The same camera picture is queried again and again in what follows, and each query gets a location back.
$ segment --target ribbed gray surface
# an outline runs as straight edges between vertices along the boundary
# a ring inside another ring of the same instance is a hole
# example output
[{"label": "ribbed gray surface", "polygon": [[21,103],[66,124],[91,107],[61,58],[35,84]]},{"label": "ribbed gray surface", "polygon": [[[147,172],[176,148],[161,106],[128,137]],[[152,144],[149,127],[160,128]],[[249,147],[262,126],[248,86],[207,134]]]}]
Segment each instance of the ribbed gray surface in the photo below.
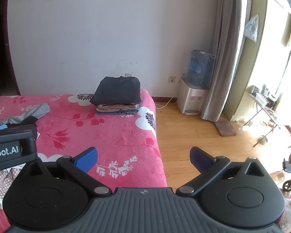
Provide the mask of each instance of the ribbed gray surface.
[{"label": "ribbed gray surface", "polygon": [[[8,233],[28,233],[11,228]],[[95,199],[78,221],[49,233],[282,233],[272,225],[259,230],[234,229],[207,216],[190,198],[170,188],[119,188],[111,197]]]}]

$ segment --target table leg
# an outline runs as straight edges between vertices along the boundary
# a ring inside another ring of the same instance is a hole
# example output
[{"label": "table leg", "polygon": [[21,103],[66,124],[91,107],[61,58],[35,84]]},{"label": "table leg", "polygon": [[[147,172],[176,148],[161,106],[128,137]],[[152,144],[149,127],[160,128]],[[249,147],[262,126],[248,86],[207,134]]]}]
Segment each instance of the table leg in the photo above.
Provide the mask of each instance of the table leg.
[{"label": "table leg", "polygon": [[256,147],[257,144],[260,143],[264,137],[267,137],[267,135],[270,134],[276,127],[277,127],[277,125],[274,125],[274,127],[270,130],[270,132],[267,133],[265,136],[263,136],[261,139],[259,139],[258,142],[253,147]]},{"label": "table leg", "polygon": [[244,124],[244,126],[246,126],[253,118],[255,118],[256,116],[257,116],[257,114],[258,113],[260,113],[261,112],[261,110],[262,109],[260,109],[248,122],[246,122],[245,124]]}]

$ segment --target door frame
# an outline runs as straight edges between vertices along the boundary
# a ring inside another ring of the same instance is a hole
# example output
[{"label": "door frame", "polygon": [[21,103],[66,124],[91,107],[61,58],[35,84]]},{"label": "door frame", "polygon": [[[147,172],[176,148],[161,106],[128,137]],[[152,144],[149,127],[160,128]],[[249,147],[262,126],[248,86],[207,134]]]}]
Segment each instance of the door frame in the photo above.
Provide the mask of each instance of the door frame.
[{"label": "door frame", "polygon": [[6,59],[9,65],[12,82],[14,84],[17,94],[20,95],[20,91],[19,91],[15,73],[14,73],[14,67],[13,67],[11,51],[10,51],[9,34],[8,34],[8,0],[3,1],[3,34],[4,34],[4,42],[5,42],[5,54],[6,54]]}]

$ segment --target silver screw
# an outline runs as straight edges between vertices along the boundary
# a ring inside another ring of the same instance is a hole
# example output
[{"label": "silver screw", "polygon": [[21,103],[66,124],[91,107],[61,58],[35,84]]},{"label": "silver screw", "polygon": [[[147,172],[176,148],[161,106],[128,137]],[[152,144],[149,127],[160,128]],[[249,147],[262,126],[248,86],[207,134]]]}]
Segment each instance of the silver screw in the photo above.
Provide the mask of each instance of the silver screw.
[{"label": "silver screw", "polygon": [[182,186],[179,188],[179,191],[183,194],[191,194],[194,192],[194,188],[190,186]]},{"label": "silver screw", "polygon": [[94,189],[94,192],[96,193],[96,194],[107,194],[108,192],[109,192],[109,188],[107,188],[107,187],[96,187],[95,189]]}]

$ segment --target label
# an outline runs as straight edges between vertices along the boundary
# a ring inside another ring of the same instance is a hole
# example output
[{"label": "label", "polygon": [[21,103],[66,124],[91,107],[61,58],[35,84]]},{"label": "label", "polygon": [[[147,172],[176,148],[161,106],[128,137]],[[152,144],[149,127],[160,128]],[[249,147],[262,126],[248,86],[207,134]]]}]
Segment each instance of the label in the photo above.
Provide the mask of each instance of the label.
[{"label": "label", "polygon": [[0,163],[21,157],[19,141],[0,144]]}]

